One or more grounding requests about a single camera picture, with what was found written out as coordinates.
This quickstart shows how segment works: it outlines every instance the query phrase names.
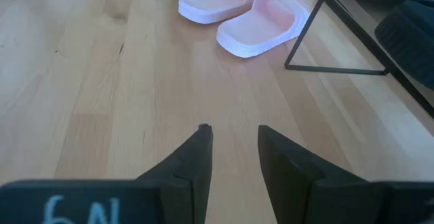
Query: hardwood floorboard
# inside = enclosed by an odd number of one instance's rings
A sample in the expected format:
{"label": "hardwood floorboard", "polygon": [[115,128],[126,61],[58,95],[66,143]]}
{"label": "hardwood floorboard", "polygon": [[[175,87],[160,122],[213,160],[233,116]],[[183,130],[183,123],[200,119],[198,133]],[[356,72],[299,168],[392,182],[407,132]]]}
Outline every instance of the hardwood floorboard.
{"label": "hardwood floorboard", "polygon": [[[202,123],[207,223],[276,223],[260,124],[368,180],[434,180],[433,119],[393,77],[287,71],[295,40],[238,58],[219,24],[183,18],[178,0],[0,3],[0,183],[132,179]],[[327,6],[293,62],[382,68]]]}

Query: black tire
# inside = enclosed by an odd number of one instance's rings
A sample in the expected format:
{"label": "black tire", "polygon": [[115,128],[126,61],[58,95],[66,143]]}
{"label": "black tire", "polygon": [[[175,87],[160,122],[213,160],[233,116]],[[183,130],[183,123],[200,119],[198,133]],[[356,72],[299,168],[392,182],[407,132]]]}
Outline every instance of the black tire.
{"label": "black tire", "polygon": [[395,62],[430,89],[434,89],[433,20],[433,8],[405,1],[375,29],[379,42]]}

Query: black plastic part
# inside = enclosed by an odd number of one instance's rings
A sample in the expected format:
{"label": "black plastic part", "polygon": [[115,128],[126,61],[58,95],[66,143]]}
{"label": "black plastic part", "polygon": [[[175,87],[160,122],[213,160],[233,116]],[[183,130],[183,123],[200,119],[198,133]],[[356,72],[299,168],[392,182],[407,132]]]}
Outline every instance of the black plastic part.
{"label": "black plastic part", "polygon": [[136,180],[40,180],[4,185],[0,188],[0,223],[63,223],[44,222],[52,198],[58,201],[51,218],[71,223],[87,223],[94,204],[103,206],[107,220],[115,218],[112,200],[119,202],[119,223],[205,223],[212,140],[211,126],[200,125],[175,152]]}
{"label": "black plastic part", "polygon": [[434,211],[434,183],[369,183],[260,126],[262,175],[278,224],[419,223]]}

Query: slide sandal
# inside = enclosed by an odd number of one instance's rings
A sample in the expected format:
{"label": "slide sandal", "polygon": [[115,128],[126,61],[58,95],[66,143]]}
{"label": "slide sandal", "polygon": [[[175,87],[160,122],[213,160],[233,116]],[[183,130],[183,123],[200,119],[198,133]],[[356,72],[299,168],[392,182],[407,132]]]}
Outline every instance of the slide sandal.
{"label": "slide sandal", "polygon": [[254,0],[250,11],[218,27],[217,42],[249,58],[299,36],[308,17],[307,6],[297,0]]}
{"label": "slide sandal", "polygon": [[179,0],[179,13],[200,24],[210,24],[242,14],[253,0]]}

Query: black object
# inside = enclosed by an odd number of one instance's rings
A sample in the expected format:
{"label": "black object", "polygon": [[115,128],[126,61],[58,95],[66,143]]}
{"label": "black object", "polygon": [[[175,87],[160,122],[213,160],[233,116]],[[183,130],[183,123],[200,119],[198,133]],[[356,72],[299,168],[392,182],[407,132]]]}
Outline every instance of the black object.
{"label": "black object", "polygon": [[434,8],[404,1],[375,29],[381,45],[414,79],[434,89]]}
{"label": "black object", "polygon": [[205,223],[212,128],[132,181],[18,181],[0,188],[0,223]]}
{"label": "black object", "polygon": [[[349,29],[360,39],[360,41],[371,51],[371,53],[385,67],[382,71],[371,71],[363,69],[344,69],[333,67],[312,67],[305,65],[290,64],[296,50],[298,49],[304,35],[307,33],[310,24],[318,13],[322,3],[325,2],[333,12],[349,27]],[[383,49],[370,37],[370,35],[354,20],[352,15],[345,9],[344,5],[339,0],[318,0],[315,4],[307,24],[303,27],[300,36],[297,38],[294,47],[290,51],[288,58],[285,61],[285,68],[296,71],[314,71],[314,72],[329,72],[329,73],[348,73],[362,75],[387,75],[392,74],[394,78],[408,91],[408,93],[419,103],[419,105],[434,118],[434,107],[428,100],[418,91],[411,81],[402,73],[397,65],[387,56]]]}
{"label": "black object", "polygon": [[433,214],[434,183],[369,183],[268,126],[258,150],[278,224],[408,224]]}
{"label": "black object", "polygon": [[[384,69],[384,70],[380,70],[380,71],[373,71],[373,70],[366,70],[366,69],[348,69],[348,68],[334,68],[334,67],[312,67],[312,66],[307,66],[307,65],[293,65],[290,64],[292,58],[294,57],[295,53],[297,52],[298,47],[300,46],[304,36],[306,35],[309,27],[311,26],[313,20],[315,19],[319,8],[323,5],[323,2],[325,0],[318,0],[317,3],[315,4],[315,7],[313,8],[309,18],[307,19],[306,24],[304,25],[300,35],[298,36],[296,43],[294,44],[293,48],[291,49],[290,54],[288,55],[286,61],[285,61],[285,68],[288,70],[295,70],[295,71],[317,71],[317,72],[327,72],[327,73],[347,73],[347,74],[359,74],[359,75],[387,75],[389,72]],[[364,39],[366,39],[367,41],[374,41],[372,40],[372,38],[370,38],[370,36],[365,33],[365,35],[363,35],[363,33],[355,33],[357,35],[358,38],[360,38],[362,41]]]}

